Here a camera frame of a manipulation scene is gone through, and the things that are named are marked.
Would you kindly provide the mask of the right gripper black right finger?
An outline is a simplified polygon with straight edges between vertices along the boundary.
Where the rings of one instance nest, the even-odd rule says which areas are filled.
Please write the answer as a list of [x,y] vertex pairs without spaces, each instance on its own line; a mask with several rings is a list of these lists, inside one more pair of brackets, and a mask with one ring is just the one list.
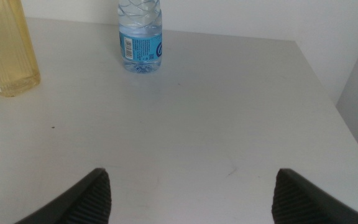
[[280,169],[273,193],[275,224],[353,224],[358,211],[292,169]]

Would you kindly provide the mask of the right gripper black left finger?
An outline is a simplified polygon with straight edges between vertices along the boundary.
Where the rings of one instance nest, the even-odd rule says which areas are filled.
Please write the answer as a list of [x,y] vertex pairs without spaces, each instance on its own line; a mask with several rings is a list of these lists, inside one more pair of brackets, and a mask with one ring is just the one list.
[[111,186],[108,173],[96,168],[57,198],[18,221],[19,224],[109,222]]

